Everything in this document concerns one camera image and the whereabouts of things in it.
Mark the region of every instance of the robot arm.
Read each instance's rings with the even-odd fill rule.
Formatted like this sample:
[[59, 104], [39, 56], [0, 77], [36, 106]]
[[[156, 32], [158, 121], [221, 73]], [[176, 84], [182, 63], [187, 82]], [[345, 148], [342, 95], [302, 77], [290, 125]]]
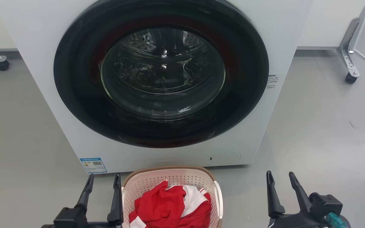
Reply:
[[91, 174], [74, 208], [63, 208], [55, 218], [54, 224], [43, 225], [42, 228], [122, 228], [123, 208], [120, 174], [116, 173], [113, 182], [112, 206], [107, 216], [107, 222], [87, 221], [88, 197], [93, 190], [93, 184], [94, 175]]
[[350, 228], [347, 219], [340, 215], [343, 204], [332, 195], [312, 193], [309, 197], [293, 172], [289, 173], [291, 186], [297, 194], [300, 211], [285, 214], [280, 204], [271, 171], [267, 177], [268, 228]]

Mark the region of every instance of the sticker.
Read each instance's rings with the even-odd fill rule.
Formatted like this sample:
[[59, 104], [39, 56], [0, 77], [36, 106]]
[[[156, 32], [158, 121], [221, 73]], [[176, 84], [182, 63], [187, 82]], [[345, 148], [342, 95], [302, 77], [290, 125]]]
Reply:
[[269, 75], [267, 85], [266, 85], [266, 89], [275, 88], [275, 84], [277, 84], [277, 82], [278, 82], [277, 75]]
[[107, 172], [100, 157], [95, 158], [80, 158], [87, 173], [103, 173]]

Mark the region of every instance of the front-loading washing machine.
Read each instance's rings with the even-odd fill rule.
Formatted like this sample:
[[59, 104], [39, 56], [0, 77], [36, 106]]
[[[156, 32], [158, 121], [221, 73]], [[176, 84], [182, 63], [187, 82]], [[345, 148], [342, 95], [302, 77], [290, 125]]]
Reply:
[[0, 0], [0, 15], [103, 173], [252, 163], [311, 1]]

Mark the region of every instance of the basket handle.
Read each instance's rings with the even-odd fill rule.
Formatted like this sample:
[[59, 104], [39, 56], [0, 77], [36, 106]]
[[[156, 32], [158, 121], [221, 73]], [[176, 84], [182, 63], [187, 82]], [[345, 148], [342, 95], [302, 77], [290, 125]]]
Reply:
[[125, 191], [125, 188], [122, 187], [120, 189], [122, 191], [122, 208], [125, 208], [125, 195], [126, 195], [126, 191]]
[[216, 180], [213, 182], [215, 183], [215, 188], [216, 188], [216, 196], [217, 196], [217, 200], [218, 200], [218, 212], [219, 212], [219, 219], [222, 219], [223, 217], [223, 199], [222, 199], [222, 191], [221, 188], [219, 186], [219, 184], [216, 182]]

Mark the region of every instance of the laundry basket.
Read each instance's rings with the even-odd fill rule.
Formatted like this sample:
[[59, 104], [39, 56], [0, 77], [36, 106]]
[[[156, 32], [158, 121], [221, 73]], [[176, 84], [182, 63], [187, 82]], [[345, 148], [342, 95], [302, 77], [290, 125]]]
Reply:
[[139, 170], [130, 174], [122, 187], [123, 228], [129, 228], [129, 214], [135, 210], [135, 199], [167, 180], [174, 185], [192, 185], [204, 188], [211, 196], [212, 210], [209, 228], [222, 226], [223, 201], [219, 184], [207, 169], [199, 166], [165, 166]]

